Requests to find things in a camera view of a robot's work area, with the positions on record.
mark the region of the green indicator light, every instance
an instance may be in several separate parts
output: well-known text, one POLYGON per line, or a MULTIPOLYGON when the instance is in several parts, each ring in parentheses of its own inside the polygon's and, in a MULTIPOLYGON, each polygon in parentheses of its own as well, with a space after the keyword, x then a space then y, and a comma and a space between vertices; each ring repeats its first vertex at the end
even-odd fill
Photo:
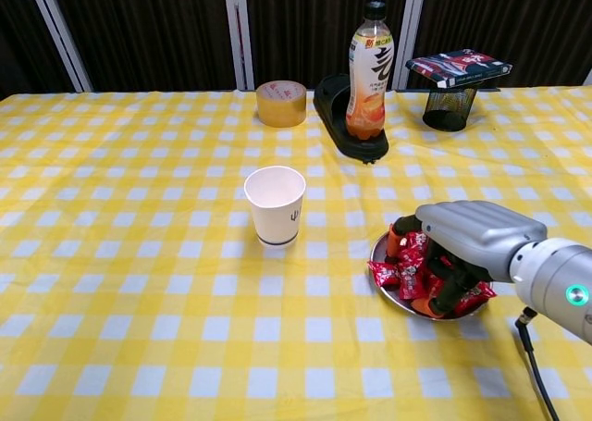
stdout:
POLYGON ((586 305, 590 298, 590 293, 588 293, 588 289, 583 285, 574 284, 565 291, 565 297, 571 305, 580 306, 586 305))

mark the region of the book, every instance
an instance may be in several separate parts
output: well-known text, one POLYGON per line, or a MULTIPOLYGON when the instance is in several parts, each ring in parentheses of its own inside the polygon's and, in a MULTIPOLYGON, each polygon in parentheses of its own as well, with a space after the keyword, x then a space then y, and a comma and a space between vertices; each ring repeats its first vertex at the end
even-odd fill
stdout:
POLYGON ((412 58, 405 66, 434 81, 439 88, 453 88, 506 76, 512 70, 512 65, 509 63, 500 62, 472 49, 412 58))

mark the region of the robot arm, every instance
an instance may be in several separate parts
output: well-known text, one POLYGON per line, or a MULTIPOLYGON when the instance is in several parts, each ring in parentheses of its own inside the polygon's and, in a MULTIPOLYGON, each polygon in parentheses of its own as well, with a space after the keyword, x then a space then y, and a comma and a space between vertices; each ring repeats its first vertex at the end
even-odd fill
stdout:
POLYGON ((419 229, 431 241, 428 267, 446 281, 427 303, 432 314, 448 313, 480 280, 514 282, 529 307, 592 343, 589 248, 547 239, 542 223, 482 201, 421 205, 393 226, 399 235, 419 229), (439 261, 443 254, 452 269, 439 261))

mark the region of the yellow checkered tablecloth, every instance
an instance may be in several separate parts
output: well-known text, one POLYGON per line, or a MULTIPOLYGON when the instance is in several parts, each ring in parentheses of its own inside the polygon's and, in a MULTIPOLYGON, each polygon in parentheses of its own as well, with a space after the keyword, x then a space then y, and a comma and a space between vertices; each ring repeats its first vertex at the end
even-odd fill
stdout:
MULTIPOLYGON (((428 323, 365 260, 419 204, 486 199, 592 246, 592 87, 479 93, 467 130, 387 95, 388 154, 340 155, 312 107, 265 128, 253 93, 17 95, 0 103, 0 419, 543 419, 512 322, 428 323), (255 237, 258 167, 308 182, 286 251, 255 237)), ((542 375, 590 419, 592 350, 544 317, 542 375)))

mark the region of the packing tape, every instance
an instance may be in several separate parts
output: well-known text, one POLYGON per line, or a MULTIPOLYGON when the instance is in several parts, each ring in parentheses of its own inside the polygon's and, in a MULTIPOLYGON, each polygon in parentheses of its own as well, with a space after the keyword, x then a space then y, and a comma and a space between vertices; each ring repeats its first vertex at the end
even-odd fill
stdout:
POLYGON ((259 119, 269 127, 287 128, 306 119, 306 88, 290 80, 275 80, 257 88, 259 119))

